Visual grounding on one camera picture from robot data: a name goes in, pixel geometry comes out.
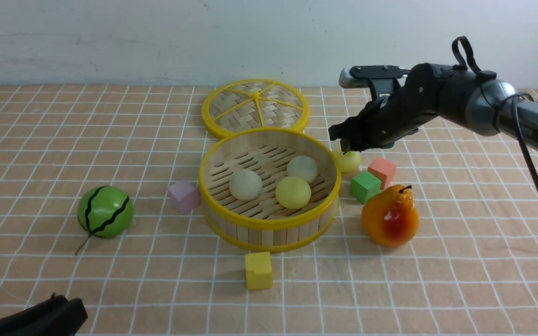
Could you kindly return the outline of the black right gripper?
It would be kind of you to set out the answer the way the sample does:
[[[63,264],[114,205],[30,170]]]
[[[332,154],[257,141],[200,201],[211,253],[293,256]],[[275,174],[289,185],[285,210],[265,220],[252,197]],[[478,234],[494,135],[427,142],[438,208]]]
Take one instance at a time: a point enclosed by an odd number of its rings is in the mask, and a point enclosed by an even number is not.
[[[450,65],[417,64],[399,80],[400,89],[371,99],[356,116],[330,126],[329,139],[339,140],[343,152],[392,147],[436,117],[439,92],[450,70]]]

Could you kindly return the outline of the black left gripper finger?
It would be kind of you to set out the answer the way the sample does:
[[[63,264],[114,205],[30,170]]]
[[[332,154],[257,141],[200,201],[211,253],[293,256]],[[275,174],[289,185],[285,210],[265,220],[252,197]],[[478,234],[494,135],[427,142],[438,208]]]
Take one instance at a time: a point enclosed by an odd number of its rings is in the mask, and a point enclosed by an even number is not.
[[[87,319],[83,300],[54,293],[31,308],[0,318],[0,336],[74,336]]]

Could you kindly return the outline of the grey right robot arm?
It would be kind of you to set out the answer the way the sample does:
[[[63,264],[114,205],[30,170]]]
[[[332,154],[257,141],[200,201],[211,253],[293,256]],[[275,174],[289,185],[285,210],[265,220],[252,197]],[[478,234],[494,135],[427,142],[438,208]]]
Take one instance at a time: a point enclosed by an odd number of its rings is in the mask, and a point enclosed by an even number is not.
[[[368,87],[372,100],[357,116],[329,129],[343,152],[387,149],[396,141],[441,117],[481,136],[500,133],[516,138],[520,128],[528,147],[538,150],[538,102],[521,98],[512,85],[499,79],[479,82],[466,70],[443,64],[421,63],[410,70],[396,66],[369,66],[393,81],[381,97],[375,78],[358,76],[365,66],[345,68],[340,85],[346,89]]]

